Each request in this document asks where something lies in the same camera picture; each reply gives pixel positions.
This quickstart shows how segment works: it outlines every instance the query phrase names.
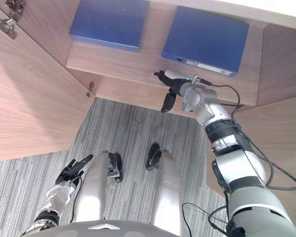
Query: wood grain surface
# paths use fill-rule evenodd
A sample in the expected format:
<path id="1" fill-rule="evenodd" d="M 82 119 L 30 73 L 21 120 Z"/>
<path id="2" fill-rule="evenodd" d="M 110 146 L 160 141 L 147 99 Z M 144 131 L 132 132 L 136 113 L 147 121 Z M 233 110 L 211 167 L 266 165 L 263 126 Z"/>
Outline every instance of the wood grain surface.
<path id="1" fill-rule="evenodd" d="M 94 100 L 18 26 L 15 31 L 12 40 L 0 30 L 0 160 L 68 149 Z"/>
<path id="2" fill-rule="evenodd" d="M 9 12 L 0 0 L 0 9 Z M 60 64 L 65 65 L 72 44 L 69 36 L 79 0 L 30 0 L 17 25 Z"/>
<path id="3" fill-rule="evenodd" d="M 258 106 L 296 96 L 296 30 L 268 25 L 263 34 Z"/>
<path id="4" fill-rule="evenodd" d="M 296 97 L 236 114 L 237 122 L 270 159 L 296 177 Z M 222 193 L 213 174 L 215 159 L 207 148 L 207 185 Z M 275 169 L 273 186 L 294 187 L 296 184 Z M 296 226 L 296 191 L 273 191 Z"/>
<path id="5" fill-rule="evenodd" d="M 161 57 L 176 6 L 151 2 L 143 29 L 139 52 L 74 41 L 66 66 L 107 77 L 140 81 L 164 87 L 153 73 L 174 70 L 193 76 L 199 75 L 216 84 L 230 84 L 238 89 L 242 103 L 255 105 L 259 83 L 259 68 L 263 29 L 250 27 L 239 73 L 230 78 Z M 217 88 L 220 99 L 236 101 L 232 90 Z"/>
<path id="6" fill-rule="evenodd" d="M 150 0 L 171 3 L 226 15 L 269 22 L 296 29 L 296 0 L 238 1 L 238 0 Z"/>

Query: black cable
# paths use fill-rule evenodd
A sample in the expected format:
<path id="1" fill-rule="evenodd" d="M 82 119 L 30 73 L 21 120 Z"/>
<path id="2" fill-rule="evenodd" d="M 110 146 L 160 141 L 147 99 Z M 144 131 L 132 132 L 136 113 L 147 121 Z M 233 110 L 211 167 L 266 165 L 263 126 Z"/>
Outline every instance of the black cable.
<path id="1" fill-rule="evenodd" d="M 266 159 L 262 156 L 259 156 L 258 157 L 264 161 L 266 161 Z M 278 170 L 280 170 L 281 172 L 283 172 L 284 174 L 286 174 L 288 177 L 290 177 L 292 180 L 295 181 L 296 183 L 296 178 L 290 174 L 288 171 L 286 171 L 285 169 L 283 169 L 282 167 L 278 166 L 277 164 L 275 164 L 274 162 L 272 162 L 272 165 L 274 167 L 276 167 Z M 266 186 L 267 188 L 269 189 L 274 189 L 274 190 L 282 190 L 282 191 L 292 191 L 292 190 L 296 190 L 296 187 L 291 187 L 291 188 L 286 188 L 286 187 L 274 187 L 274 186 Z"/>
<path id="2" fill-rule="evenodd" d="M 238 103 L 236 105 L 236 108 L 234 109 L 234 111 L 231 113 L 231 120 L 233 123 L 236 123 L 236 119 L 234 118 L 235 113 L 237 112 L 237 110 L 242 106 L 240 105 L 240 95 L 238 93 L 238 91 L 230 86 L 230 85 L 215 85 L 212 84 L 211 82 L 205 80 L 205 79 L 200 79 L 199 80 L 200 83 L 209 85 L 209 86 L 215 86 L 215 87 L 229 87 L 231 88 L 237 95 L 238 97 Z M 239 132 L 262 154 L 262 156 L 257 155 L 260 159 L 266 161 L 269 164 L 270 167 L 270 177 L 266 183 L 266 187 L 269 189 L 274 189 L 274 190 L 282 190 L 282 191 L 292 191 L 292 190 L 296 190 L 296 187 L 275 187 L 275 186 L 270 186 L 273 177 L 274 177 L 274 167 L 276 167 L 277 169 L 279 169 L 281 172 L 283 172 L 284 174 L 286 174 L 288 177 L 290 177 L 293 181 L 296 182 L 296 178 L 290 174 L 288 171 L 284 170 L 283 168 L 281 168 L 280 166 L 278 166 L 277 164 L 273 163 L 270 158 L 251 140 L 251 138 L 240 128 Z"/>
<path id="3" fill-rule="evenodd" d="M 227 194 L 227 191 L 225 190 L 223 192 L 223 194 L 225 195 L 225 202 L 226 202 L 226 211 L 227 211 L 227 218 L 228 218 L 228 221 L 229 221 L 229 200 L 228 200 L 228 194 Z"/>
<path id="4" fill-rule="evenodd" d="M 241 106 L 240 106 L 240 95 L 239 95 L 238 91 L 234 87 L 232 87 L 231 85 L 215 85 L 215 84 L 212 84 L 211 82 L 209 82 L 209 81 L 207 81 L 205 79 L 202 79 L 202 78 L 199 79 L 199 82 L 203 83 L 205 85 L 214 86 L 214 87 L 228 87 L 228 88 L 232 89 L 236 93 L 237 98 L 238 98 L 238 102 L 237 102 L 237 105 L 236 105 L 235 109 L 231 113 L 231 121 L 233 123 L 236 123 L 235 113 L 236 113 L 237 110 L 239 110 L 241 108 Z"/>
<path id="5" fill-rule="evenodd" d="M 212 228 L 214 228 L 215 230 L 217 230 L 217 231 L 219 231 L 220 233 L 224 234 L 225 236 L 228 236 L 228 235 L 227 235 L 227 232 L 223 231 L 221 228 L 219 228 L 217 225 L 215 225 L 215 224 L 211 221 L 211 218 L 213 217 L 213 215 L 214 215 L 216 212 L 218 212 L 218 211 L 220 211 L 220 210 L 223 210 L 223 209 L 225 209 L 225 208 L 227 208 L 226 205 L 217 208 L 215 211 L 213 211 L 213 212 L 208 216 L 207 220 L 208 220 L 208 222 L 209 222 L 209 224 L 211 225 Z"/>
<path id="6" fill-rule="evenodd" d="M 75 207 L 75 201 L 77 200 L 77 197 L 79 196 L 79 193 L 80 193 L 80 190 L 81 190 L 81 186 L 82 186 L 82 178 L 81 178 L 81 176 L 77 176 L 77 177 L 75 177 L 75 178 L 80 179 L 80 186 L 79 186 L 78 192 L 76 193 L 76 195 L 75 195 L 75 197 L 74 197 L 73 213 L 72 213 L 72 217 L 71 217 L 70 223 L 72 223 L 73 220 L 74 220 L 74 207 Z"/>
<path id="7" fill-rule="evenodd" d="M 183 214 L 183 219 L 184 219 L 184 222 L 185 222 L 186 227 L 187 227 L 187 229 L 188 229 L 189 237 L 192 237 L 191 229 L 190 229 L 190 227 L 189 227 L 189 225 L 188 225 L 188 223 L 187 223 L 187 221 L 186 221 L 185 214 L 184 214 L 184 208 L 183 208 L 183 207 L 184 207 L 185 204 L 186 204 L 186 202 L 182 204 L 182 214 Z"/>
<path id="8" fill-rule="evenodd" d="M 195 205 L 195 204 L 193 204 L 193 203 L 185 202 L 185 203 L 182 204 L 182 214 L 183 214 L 183 219 L 184 219 L 184 222 L 185 222 L 185 224 L 186 224 L 186 226 L 187 226 L 187 229 L 188 229 L 188 232 L 189 232 L 189 236 L 190 236 L 190 237 L 192 237 L 192 232 L 191 232 L 191 229 L 190 229 L 190 227 L 189 227 L 189 225 L 188 225 L 188 223 L 187 223 L 187 220 L 186 220 L 186 218 L 185 218 L 185 213 L 184 213 L 184 206 L 185 206 L 185 205 L 188 205 L 188 204 L 189 204 L 189 205 L 192 205 L 192 206 L 194 206 L 194 207 L 197 207 L 198 209 L 200 209 L 201 211 L 205 212 L 205 213 L 206 213 L 207 215 L 209 215 L 209 216 L 212 215 L 212 217 L 215 218 L 216 220 L 219 220 L 219 221 L 221 221 L 221 222 L 224 222 L 225 224 L 228 224 L 226 221 L 223 221 L 223 220 L 221 220 L 221 219 L 219 219 L 219 218 L 213 216 L 214 213 L 209 213 L 209 212 L 205 211 L 204 209 L 202 209 L 201 207 L 199 207 L 198 205 Z"/>
<path id="9" fill-rule="evenodd" d="M 266 159 L 266 162 L 269 164 L 270 167 L 270 177 L 267 181 L 267 183 L 265 184 L 266 186 L 270 185 L 273 177 L 274 177 L 274 167 L 272 165 L 272 161 L 270 160 L 270 158 L 251 140 L 251 138 L 242 130 L 240 129 L 239 132 L 264 156 L 264 158 Z"/>
<path id="10" fill-rule="evenodd" d="M 232 107 L 237 107 L 237 105 L 236 104 L 225 104 L 225 103 L 221 103 L 221 105 L 225 105 L 225 106 L 232 106 Z"/>

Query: gray carpet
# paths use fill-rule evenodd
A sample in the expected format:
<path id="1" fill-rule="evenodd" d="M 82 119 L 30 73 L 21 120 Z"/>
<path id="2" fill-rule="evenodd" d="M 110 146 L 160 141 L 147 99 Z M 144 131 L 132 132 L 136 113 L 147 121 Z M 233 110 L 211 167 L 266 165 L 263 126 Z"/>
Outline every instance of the gray carpet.
<path id="1" fill-rule="evenodd" d="M 157 173 L 146 171 L 144 163 L 153 142 L 176 159 L 184 201 L 211 212 L 224 205 L 224 199 L 206 186 L 205 141 L 194 119 L 96 99 L 68 151 L 0 162 L 0 237 L 19 236 L 32 223 L 46 191 L 71 159 L 102 150 L 119 152 L 124 162 L 124 181 L 108 181 L 105 217 L 148 223 Z M 66 207 L 61 225 L 69 222 L 72 204 Z M 222 236 L 210 227 L 206 213 L 190 206 L 185 213 L 194 237 Z M 226 220 L 225 211 L 216 216 Z M 186 226 L 184 236 L 188 236 Z"/>

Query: silver robot leg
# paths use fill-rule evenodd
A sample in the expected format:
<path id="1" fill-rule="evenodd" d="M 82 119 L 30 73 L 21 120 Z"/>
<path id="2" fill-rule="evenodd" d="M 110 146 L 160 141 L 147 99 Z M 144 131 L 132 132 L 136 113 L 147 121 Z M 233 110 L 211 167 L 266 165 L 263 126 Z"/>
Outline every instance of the silver robot leg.
<path id="1" fill-rule="evenodd" d="M 154 195 L 151 224 L 181 236 L 183 233 L 182 189 L 175 160 L 167 151 L 158 151 L 152 168 L 159 172 Z"/>
<path id="2" fill-rule="evenodd" d="M 107 151 L 93 159 L 76 201 L 73 222 L 104 219 L 109 163 Z"/>

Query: wooden panel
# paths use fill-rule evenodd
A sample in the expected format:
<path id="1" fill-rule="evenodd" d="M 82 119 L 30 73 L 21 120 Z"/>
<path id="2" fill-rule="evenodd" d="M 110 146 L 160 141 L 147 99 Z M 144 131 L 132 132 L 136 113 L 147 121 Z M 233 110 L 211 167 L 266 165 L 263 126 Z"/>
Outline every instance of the wooden panel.
<path id="1" fill-rule="evenodd" d="M 296 177 L 296 97 L 239 112 L 236 119 L 273 162 Z M 212 160 L 212 153 L 208 150 L 208 166 Z M 211 168 L 207 169 L 207 184 L 221 193 Z M 275 169 L 272 185 L 292 187 L 295 183 Z M 296 191 L 274 193 L 296 225 Z"/>
<path id="2" fill-rule="evenodd" d="M 68 149 L 94 100 L 18 26 L 15 31 L 15 40 L 0 31 L 0 160 Z"/>
<path id="3" fill-rule="evenodd" d="M 251 27 L 239 73 L 233 78 L 174 62 L 161 57 L 172 20 L 174 5 L 152 2 L 143 30 L 140 52 L 129 52 L 94 44 L 74 41 L 66 66 L 108 77 L 137 80 L 164 87 L 153 75 L 159 70 L 175 70 L 186 75 L 199 75 L 216 84 L 227 83 L 236 87 L 242 103 L 255 105 L 259 83 L 262 49 L 262 29 Z M 236 101 L 232 90 L 217 88 L 220 99 Z"/>
<path id="4" fill-rule="evenodd" d="M 5 1 L 0 0 L 0 9 L 8 13 L 8 8 L 4 6 Z M 79 2 L 27 1 L 24 13 L 17 24 L 59 63 L 65 65 L 72 44 L 69 31 Z"/>
<path id="5" fill-rule="evenodd" d="M 296 30 L 270 24 L 264 29 L 258 105 L 296 96 Z"/>
<path id="6" fill-rule="evenodd" d="M 296 29 L 296 0 L 150 0 L 239 16 Z"/>
<path id="7" fill-rule="evenodd" d="M 168 92 L 165 87 L 104 76 L 99 77 L 95 84 L 94 94 L 96 97 L 158 111 L 162 108 L 164 97 Z M 178 96 L 170 113 L 195 117 L 194 113 L 182 111 L 181 106 L 182 98 Z"/>

